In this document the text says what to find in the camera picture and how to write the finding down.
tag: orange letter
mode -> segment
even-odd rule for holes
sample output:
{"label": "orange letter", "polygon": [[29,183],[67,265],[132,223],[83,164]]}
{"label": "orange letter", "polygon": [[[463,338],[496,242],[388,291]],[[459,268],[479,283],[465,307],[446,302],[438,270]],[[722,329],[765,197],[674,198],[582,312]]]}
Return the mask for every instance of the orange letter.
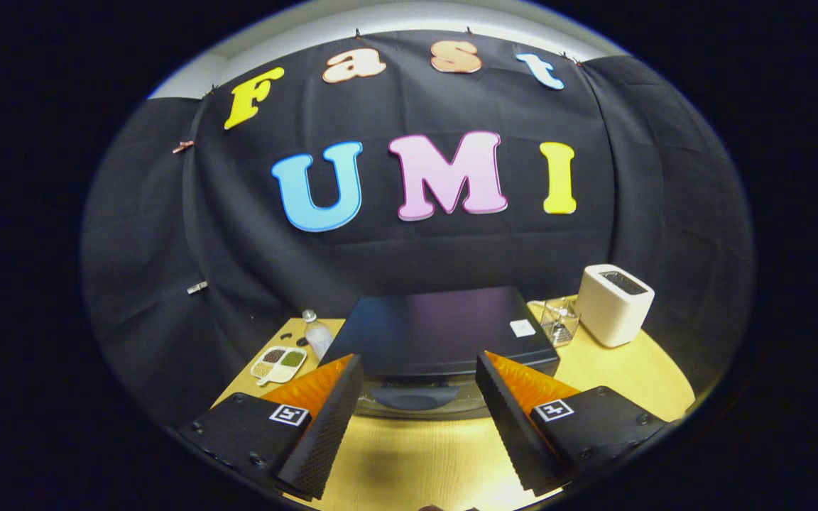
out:
{"label": "orange letter", "polygon": [[373,77],[387,67],[387,64],[380,61],[377,50],[370,48],[334,56],[327,61],[327,65],[331,65],[331,68],[324,71],[324,81],[328,84],[345,82],[355,77]]}
{"label": "orange letter", "polygon": [[237,85],[233,89],[233,111],[229,114],[229,119],[224,125],[226,129],[237,125],[238,123],[252,119],[254,114],[257,114],[257,106],[254,100],[259,103],[267,98],[270,94],[269,80],[278,80],[283,76],[283,68],[275,67],[270,71],[264,72],[260,77],[252,78],[243,84]]}
{"label": "orange letter", "polygon": [[477,52],[478,48],[465,41],[441,41],[431,45],[431,65],[440,72],[476,72],[481,69]]}

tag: pink letter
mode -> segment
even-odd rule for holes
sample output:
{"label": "pink letter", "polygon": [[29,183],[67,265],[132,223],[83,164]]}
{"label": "pink letter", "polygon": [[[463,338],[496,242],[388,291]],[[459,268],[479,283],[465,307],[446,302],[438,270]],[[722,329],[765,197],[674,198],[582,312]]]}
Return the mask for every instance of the pink letter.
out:
{"label": "pink letter", "polygon": [[399,209],[402,220],[425,220],[435,206],[425,200],[425,184],[447,214],[457,209],[463,184],[469,183],[469,196],[463,201],[467,213],[499,213],[507,208],[497,178],[497,146],[501,136],[490,131],[465,133],[454,161],[448,164],[424,135],[401,136],[390,142],[403,168],[405,204]]}

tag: letter u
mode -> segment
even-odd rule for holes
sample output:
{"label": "letter u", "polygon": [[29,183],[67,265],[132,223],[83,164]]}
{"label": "letter u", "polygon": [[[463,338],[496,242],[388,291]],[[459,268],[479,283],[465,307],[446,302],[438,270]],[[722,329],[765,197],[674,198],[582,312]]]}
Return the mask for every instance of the letter u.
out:
{"label": "letter u", "polygon": [[293,226],[309,233],[338,229],[349,223],[361,207],[361,187],[355,158],[361,154],[361,142],[341,142],[324,151],[324,159],[334,164],[340,198],[334,206],[316,207],[311,200],[308,168],[311,155],[295,155],[280,160],[270,174],[280,182],[283,210]]}

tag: wooden table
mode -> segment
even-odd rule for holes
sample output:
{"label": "wooden table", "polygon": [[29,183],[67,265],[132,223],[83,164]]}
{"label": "wooden table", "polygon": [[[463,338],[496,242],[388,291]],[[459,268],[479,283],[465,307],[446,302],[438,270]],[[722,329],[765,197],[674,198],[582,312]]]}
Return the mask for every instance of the wooden table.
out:
{"label": "wooden table", "polygon": [[[539,307],[531,305],[535,317]],[[343,319],[322,319],[337,334]],[[269,346],[295,346],[304,336],[301,318],[290,319],[217,398],[233,392],[260,397],[279,384],[256,384],[250,369]],[[282,339],[284,334],[292,334]],[[315,369],[311,348],[295,376]],[[572,342],[557,349],[555,378],[580,390],[607,385],[665,421],[684,415],[695,396],[671,357],[645,332],[627,345],[606,348],[580,326]],[[296,502],[321,511],[506,511],[551,497],[523,490],[490,417],[455,421],[404,420],[354,415],[340,444],[324,498]]]}

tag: foam letter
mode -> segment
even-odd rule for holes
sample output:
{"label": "foam letter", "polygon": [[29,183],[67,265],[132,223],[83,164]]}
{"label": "foam letter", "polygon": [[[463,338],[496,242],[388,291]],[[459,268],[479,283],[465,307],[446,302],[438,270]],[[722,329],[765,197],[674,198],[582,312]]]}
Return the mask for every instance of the foam letter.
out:
{"label": "foam letter", "polygon": [[574,149],[560,142],[543,142],[538,148],[548,159],[545,213],[571,214],[577,210],[577,200],[570,188],[570,160],[574,159]]}
{"label": "foam letter", "polygon": [[229,114],[229,119],[225,124],[226,129],[237,125],[238,123],[252,119],[254,114],[257,114],[257,106],[254,101],[260,103],[270,94],[269,80],[279,80],[283,76],[283,68],[275,67],[270,71],[264,72],[259,77],[254,77],[243,84],[237,85],[233,89],[233,110]]}
{"label": "foam letter", "polygon": [[373,77],[387,68],[387,64],[380,61],[377,50],[361,48],[334,56],[327,61],[328,68],[324,71],[324,81],[328,84],[345,82],[355,77]]}
{"label": "foam letter", "polygon": [[390,151],[400,158],[403,168],[405,204],[399,209],[402,220],[425,220],[435,206],[425,200],[425,185],[447,214],[454,212],[463,184],[469,183],[469,196],[463,201],[467,213],[498,213],[507,208],[497,177],[496,149],[501,143],[497,133],[465,133],[448,164],[424,135],[402,136],[390,142]]}
{"label": "foam letter", "polygon": [[440,72],[476,72],[481,69],[477,52],[473,43],[441,41],[431,45],[431,65]]}
{"label": "foam letter", "polygon": [[270,170],[280,182],[283,210],[293,226],[309,233],[338,229],[349,223],[361,207],[361,188],[355,156],[361,152],[360,142],[335,143],[325,149],[324,159],[334,164],[340,198],[331,207],[316,207],[308,187],[311,155],[295,155],[276,163]]}
{"label": "foam letter", "polygon": [[536,80],[545,85],[545,87],[552,88],[554,90],[561,90],[564,88],[564,82],[559,81],[558,78],[552,77],[551,72],[554,71],[554,65],[548,64],[548,62],[543,61],[538,55],[533,54],[519,54],[516,55],[516,60],[520,60],[526,62],[526,65],[529,67],[529,71],[532,71],[532,74],[535,75]]}

